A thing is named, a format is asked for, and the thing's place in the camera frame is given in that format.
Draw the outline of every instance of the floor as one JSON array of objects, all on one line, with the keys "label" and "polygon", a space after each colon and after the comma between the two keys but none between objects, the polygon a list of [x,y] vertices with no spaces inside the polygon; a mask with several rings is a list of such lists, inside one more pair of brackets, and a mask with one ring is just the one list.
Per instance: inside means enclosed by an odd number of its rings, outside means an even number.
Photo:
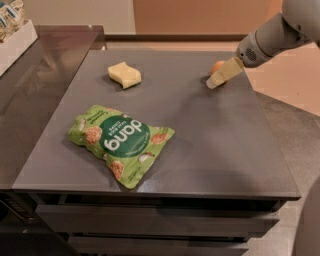
[{"label": "floor", "polygon": [[[234,51],[231,43],[108,42],[108,50]],[[301,192],[280,221],[244,256],[320,255],[320,51],[313,45],[284,52],[245,72]]]}]

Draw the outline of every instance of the drawer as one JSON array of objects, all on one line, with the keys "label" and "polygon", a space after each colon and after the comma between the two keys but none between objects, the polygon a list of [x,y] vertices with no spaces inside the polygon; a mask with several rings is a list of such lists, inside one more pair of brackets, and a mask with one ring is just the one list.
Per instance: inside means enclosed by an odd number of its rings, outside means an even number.
[{"label": "drawer", "polygon": [[79,253],[141,256],[240,256],[246,243],[143,238],[70,237]]},{"label": "drawer", "polygon": [[55,232],[148,236],[261,237],[275,213],[150,207],[39,205],[36,213]]}]

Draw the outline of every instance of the gray table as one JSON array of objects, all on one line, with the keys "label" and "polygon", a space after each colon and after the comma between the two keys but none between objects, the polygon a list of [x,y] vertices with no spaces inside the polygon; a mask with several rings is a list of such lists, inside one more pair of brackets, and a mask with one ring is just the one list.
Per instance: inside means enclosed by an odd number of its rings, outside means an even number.
[{"label": "gray table", "polygon": [[[37,213],[56,232],[81,233],[69,240],[80,252],[147,255],[158,247],[168,250],[159,239],[172,239],[169,247],[176,249],[179,239],[191,237],[201,243],[211,239],[210,245],[196,246],[200,252],[186,242],[178,246],[181,255],[188,255],[186,248],[190,255],[212,255],[212,250],[239,255],[246,249],[242,242],[277,221],[270,212],[300,195],[245,73],[215,90],[205,86],[212,63],[231,56],[90,51],[14,190],[30,193],[39,203]],[[106,72],[122,61],[142,73],[142,83],[126,91]],[[117,183],[103,161],[67,140],[75,117],[94,104],[176,131],[133,190]],[[96,233],[110,237],[103,242],[85,237]],[[223,245],[217,243],[221,237]],[[133,244],[140,239],[141,248],[152,249],[123,251],[121,239]]]}]

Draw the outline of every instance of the chip bag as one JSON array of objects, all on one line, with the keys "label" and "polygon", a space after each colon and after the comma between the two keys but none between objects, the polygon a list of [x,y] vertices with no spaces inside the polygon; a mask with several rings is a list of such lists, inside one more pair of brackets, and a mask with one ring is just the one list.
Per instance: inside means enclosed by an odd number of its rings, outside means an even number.
[{"label": "chip bag", "polygon": [[102,106],[79,115],[68,138],[106,161],[115,178],[132,189],[160,154],[174,130],[152,127]]}]

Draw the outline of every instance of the cardboard box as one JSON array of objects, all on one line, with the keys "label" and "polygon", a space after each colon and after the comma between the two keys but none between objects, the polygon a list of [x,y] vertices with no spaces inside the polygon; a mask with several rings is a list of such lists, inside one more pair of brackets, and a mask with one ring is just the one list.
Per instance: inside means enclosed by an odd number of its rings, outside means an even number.
[{"label": "cardboard box", "polygon": [[38,38],[31,20],[0,44],[0,76],[30,47]]}]

